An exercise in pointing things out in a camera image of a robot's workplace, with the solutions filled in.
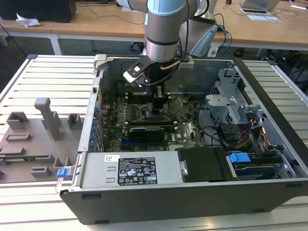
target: wooden desk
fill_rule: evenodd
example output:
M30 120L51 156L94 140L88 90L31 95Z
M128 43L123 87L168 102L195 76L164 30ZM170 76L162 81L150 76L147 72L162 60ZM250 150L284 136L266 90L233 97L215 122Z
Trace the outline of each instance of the wooden desk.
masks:
M1 23L12 36L48 38L56 55L62 55L59 39L87 39L94 44L95 40L142 42L145 35L145 14L123 12L122 7L93 6L77 3L77 11L70 23L40 22L41 26L25 28L14 20ZM0 28L0 36L7 34Z
M240 11L240 0L233 0L231 5L226 5L224 0L217 1L214 13L221 13L225 19L225 27L233 37L232 46L281 50L308 50L308 12L292 8L288 1L281 1L271 13L282 9L297 13L298 17L280 12L278 15L282 22L253 21ZM217 23L222 25L220 15L216 16ZM221 45L222 38L215 37L212 48Z
M232 34L234 47L250 47L264 49L281 49L281 50L308 50L308 32L305 29L308 23L308 13L306 11L291 8L291 4L287 1L280 2L277 6L288 11L298 14L299 18L280 13L281 23L253 21L240 11L240 0L233 0L231 5L226 5L225 0L217 1L215 13L221 13L225 18L225 26ZM98 16L116 15L130 22L141 25L135 25L118 17L100 17L90 10L94 11ZM87 39L95 40L112 40L112 41L144 41L145 14L135 12L123 12L121 7L111 6L93 6L89 8L84 4L77 3L77 12L70 23L41 22L41 26L25 28L19 26L15 21L4 20L3 25L12 36L24 37L41 37L49 38L56 55L61 55L61 47L59 39ZM218 23L222 24L220 16L217 16ZM0 29L0 35L6 35ZM215 35L211 45L210 52L221 46L224 40L222 32Z

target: cable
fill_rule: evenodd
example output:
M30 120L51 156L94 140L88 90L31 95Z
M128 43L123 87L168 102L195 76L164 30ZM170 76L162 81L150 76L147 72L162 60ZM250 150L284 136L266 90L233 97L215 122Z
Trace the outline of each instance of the cable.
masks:
M180 56L181 58L183 58L183 47L182 47L182 41L180 37L179 37L179 44L180 44Z
M187 29L186 29L186 44L185 44L185 51L184 54L187 54L187 48L188 48L188 32L189 32L189 22L186 21Z
M158 85L160 83L163 83L169 79L171 79L172 75L177 71L179 65L176 66L168 75L166 75L164 78L162 78L161 80L157 81L157 82L154 82L154 83L149 83L149 84L144 84L143 86L144 87L151 87L151 86L155 86L155 85Z
M16 44L16 46L19 48L19 50L26 56L26 54L24 53L23 49L20 48L18 43L15 41L15 39L9 34L9 32L6 31L6 29L2 26L1 23L0 23L0 26L5 31L5 33L13 40L13 42Z
M89 6L86 6L93 14L96 15L97 19L99 18L103 18L103 17L117 17L117 18L120 18L128 23L132 23L132 24L135 24L135 25L143 25L144 23L134 23L134 22L130 22L128 20L126 20L125 18L122 18L120 16L117 16L117 15L102 15L102 16L98 16L98 14L96 12L94 12Z
M46 42L46 40L47 40L47 38L44 39L44 41L42 41L39 45L36 45L36 46L34 46L34 47L31 47L29 50L25 51L25 53L28 53L28 52L29 52L30 50L32 50L33 48L36 48L36 47L42 45L44 42Z
M217 14L215 14L214 16L216 16L216 15L220 15L220 16L222 17L222 27L225 29L225 19L224 19L223 15L220 14L220 13L217 13ZM225 39L224 39L222 45L218 48L217 52L219 52L220 49L221 49L221 48L225 45L225 43L226 43L227 36L226 36L226 34L225 34L224 32L223 32L223 35L224 35Z
M235 12L233 9L231 9L230 7L226 7L227 5L225 5L224 7L223 7L223 9L225 10L225 9L230 9L230 10L232 10L235 14L237 14L237 15L239 15L239 16L243 16L243 15L248 15L248 14L250 14L250 13L243 13L243 14L240 14L240 13L237 13L237 12Z
M162 71L167 71L167 70L170 70L170 69L172 69L173 67L179 65L180 63L181 63L181 61L180 61L180 60L177 60L175 63L170 64L169 66L161 66L160 69L161 69Z
M112 4L99 4L99 3L84 3L84 4L87 4L87 5L83 5L83 6L79 6L79 5L77 5L77 4L83 4L83 3L80 3L80 2L76 2L76 6L78 6L78 7L87 7L87 6L94 6L94 7L96 7L96 6L112 6L112 5L115 5L116 3L112 3Z
M206 14L206 12L208 11L209 7L210 7L210 1L206 0L206 9L205 9L205 11L202 14L200 14L198 16L195 16L194 18L199 18L199 17L203 16L204 14Z

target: black cable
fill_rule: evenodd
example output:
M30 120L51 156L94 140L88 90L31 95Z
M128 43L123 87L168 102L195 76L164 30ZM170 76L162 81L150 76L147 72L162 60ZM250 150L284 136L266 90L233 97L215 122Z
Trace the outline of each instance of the black cable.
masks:
M5 31L5 33L13 40L13 42L16 44L16 46L19 48L19 50L24 54L25 57L26 53L23 51L23 49L20 48L20 46L18 45L18 43L15 41L15 39L9 34L9 32L6 31L6 29L2 26L2 24L0 23L1 28Z
M217 13L217 14L215 14L214 16L216 16L216 15L220 15L220 16L222 17L222 28L224 28L224 29L225 29L225 19L224 19L223 15L222 15L222 14L220 14L220 13ZM223 35L224 35L225 39L224 39L224 41L223 41L222 45L218 48L217 52L219 52L219 51L220 51L220 49L221 49L221 48L225 45L226 40L227 40L227 36L226 36L225 32L222 32L222 33L223 33Z
M206 9L205 9L205 11L202 14L200 14L198 16L195 16L194 18L198 18L198 17L201 17L202 15L204 15L208 11L209 7L210 7L210 1L206 0Z
M186 21L186 24L187 24L187 30L186 30L186 44L185 44L185 51L184 51L184 54L185 54L185 55L187 54L187 48L188 48L189 22Z
M120 18L128 23L132 23L132 24L135 24L135 25L143 25L144 23L133 23L133 22L130 22L129 20L126 20L125 18L122 18L120 16L117 16L117 15L102 15L102 16L98 16L98 14L96 12L94 12L89 6L86 6L93 14L96 15L97 19L99 18L103 18L103 17L117 17L117 18Z
M182 41L180 37L179 37L179 44L180 44L180 56L182 58L183 57L183 47L182 47Z
M177 65L168 75L166 75L164 78L162 78L161 80L154 82L154 83L149 83L149 84L144 84L144 87L151 87L151 86L155 86L157 84L166 82L167 80L171 79L172 75L177 71L179 65Z
M87 6L112 6L112 5L115 5L116 3L112 3L112 4L99 4L99 3L94 3L94 4L91 4L91 3L84 3L84 4L87 4L87 5L83 5L83 6L78 6L78 7L87 7Z
M243 15L248 15L249 13L243 13L243 14L240 14L240 13L237 13L237 12L235 12L233 9L231 9L230 7L223 7L223 9L225 10L225 9L230 9L230 10L232 10L235 14L237 14L237 15L239 15L239 16L243 16Z

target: table leg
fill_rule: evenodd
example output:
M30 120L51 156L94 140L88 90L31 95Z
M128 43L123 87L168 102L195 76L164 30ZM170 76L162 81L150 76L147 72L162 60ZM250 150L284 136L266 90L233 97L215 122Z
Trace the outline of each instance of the table leg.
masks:
M60 47L59 39L58 38L50 38L51 45L53 48L53 52L55 55L62 55L62 49Z
M210 48L208 49L208 57L216 57L218 48L221 46L221 42L212 42Z
M7 47L7 46L8 46L8 43L7 43L6 40L5 40L5 36L0 36L0 44L1 44L3 47Z
M95 40L90 40L90 43L91 43L91 50L96 51Z

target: white label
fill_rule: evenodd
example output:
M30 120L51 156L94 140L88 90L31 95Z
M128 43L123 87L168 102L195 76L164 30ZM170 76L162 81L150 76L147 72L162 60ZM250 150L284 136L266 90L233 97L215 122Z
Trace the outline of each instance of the white label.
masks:
M5 160L5 162L21 162L21 161L25 161L24 159L7 159Z
M118 162L120 155L106 155L105 162Z

